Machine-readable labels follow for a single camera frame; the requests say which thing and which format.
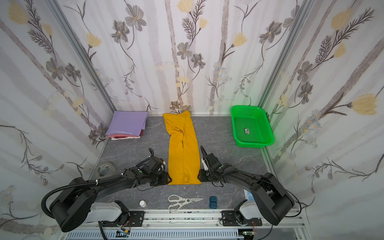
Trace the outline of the yellow t shirt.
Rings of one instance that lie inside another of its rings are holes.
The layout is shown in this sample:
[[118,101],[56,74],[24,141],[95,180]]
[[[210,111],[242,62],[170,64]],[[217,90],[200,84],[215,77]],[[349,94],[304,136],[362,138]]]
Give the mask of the yellow t shirt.
[[200,185],[200,151],[191,113],[163,114],[171,136],[169,143],[169,175],[171,185]]

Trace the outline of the green plastic basket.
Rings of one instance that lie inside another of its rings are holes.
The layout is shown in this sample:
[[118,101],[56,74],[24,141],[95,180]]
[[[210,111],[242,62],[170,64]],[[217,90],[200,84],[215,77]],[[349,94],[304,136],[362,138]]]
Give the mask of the green plastic basket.
[[[262,108],[236,105],[231,108],[231,118],[237,146],[261,149],[274,143],[271,125]],[[250,130],[249,135],[245,134],[244,128]]]

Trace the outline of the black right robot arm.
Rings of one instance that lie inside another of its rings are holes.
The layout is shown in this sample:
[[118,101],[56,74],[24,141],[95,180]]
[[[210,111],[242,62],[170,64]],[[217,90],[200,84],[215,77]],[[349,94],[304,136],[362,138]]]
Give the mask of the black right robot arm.
[[273,226],[277,226],[284,218],[289,218],[290,210],[300,203],[273,174],[251,174],[230,164],[222,164],[214,154],[208,154],[203,146],[200,146],[200,150],[207,169],[200,169],[199,181],[210,182],[214,186],[220,184],[221,187],[224,184],[233,184],[248,191],[261,215]]

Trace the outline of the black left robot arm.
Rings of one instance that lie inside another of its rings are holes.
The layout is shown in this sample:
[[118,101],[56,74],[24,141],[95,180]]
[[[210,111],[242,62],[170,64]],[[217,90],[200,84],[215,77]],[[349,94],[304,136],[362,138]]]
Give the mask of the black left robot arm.
[[55,219],[62,232],[70,232],[84,223],[105,222],[124,226],[132,220],[129,209],[121,202],[97,203],[97,200],[126,189],[149,184],[151,187],[168,185],[172,178],[165,162],[150,156],[120,174],[103,179],[73,179],[68,185],[48,192],[41,201],[42,211]]

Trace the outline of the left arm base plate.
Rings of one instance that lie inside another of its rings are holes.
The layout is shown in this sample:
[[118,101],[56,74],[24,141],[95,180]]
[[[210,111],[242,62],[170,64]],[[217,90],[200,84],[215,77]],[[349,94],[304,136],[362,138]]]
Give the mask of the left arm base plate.
[[128,211],[122,212],[120,216],[113,222],[102,221],[103,227],[141,227],[144,221],[144,211]]

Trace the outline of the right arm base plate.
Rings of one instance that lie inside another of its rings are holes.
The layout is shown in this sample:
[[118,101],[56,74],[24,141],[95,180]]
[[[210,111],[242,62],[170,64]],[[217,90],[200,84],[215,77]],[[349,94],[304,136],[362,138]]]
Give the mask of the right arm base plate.
[[220,224],[224,227],[260,227],[262,220],[260,218],[246,219],[239,211],[221,211]]

